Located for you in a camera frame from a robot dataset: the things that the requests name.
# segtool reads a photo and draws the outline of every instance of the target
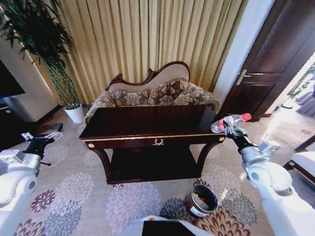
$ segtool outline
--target floral cushion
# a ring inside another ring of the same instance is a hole
[[[149,105],[173,105],[177,96],[187,90],[188,81],[184,78],[177,78],[158,86],[150,93]]]
[[[196,105],[197,99],[188,91],[183,91],[174,101],[174,105]]]
[[[115,107],[115,103],[113,100],[107,96],[100,96],[95,103],[92,105],[92,107],[89,109],[88,113],[84,117],[84,121],[87,124],[89,119],[94,115],[96,110],[100,107]]]
[[[188,83],[186,91],[183,91],[174,100],[174,105],[199,105],[207,104],[212,110],[217,111],[219,108],[219,101],[213,98],[211,92],[203,90],[201,87]]]
[[[111,97],[118,107],[146,105],[148,102],[148,92],[146,90],[115,90],[111,93]]]

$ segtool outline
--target beige curtain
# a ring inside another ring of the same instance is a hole
[[[212,91],[246,0],[62,0],[73,37],[66,60],[82,103],[119,73],[139,83],[148,68],[182,60],[191,82]]]

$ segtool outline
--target wooden door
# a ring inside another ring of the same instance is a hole
[[[315,0],[276,0],[219,117],[258,121],[315,51]]]

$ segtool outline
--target dark wooden table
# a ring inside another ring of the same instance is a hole
[[[225,139],[210,130],[215,118],[206,105],[98,108],[80,139],[101,158],[108,184],[198,178]],[[191,144],[206,144],[197,163]]]

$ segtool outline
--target bottle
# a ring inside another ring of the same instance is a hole
[[[250,120],[252,116],[249,113],[244,113],[241,115],[231,115],[233,117],[233,126],[234,128],[240,127],[244,122]]]
[[[211,125],[211,131],[214,133],[224,132],[224,124],[223,124],[224,120],[230,126],[233,126],[234,128],[236,128],[240,126],[242,123],[244,123],[245,121],[250,120],[251,118],[252,116],[249,113],[245,113],[242,115],[230,115],[214,122]]]

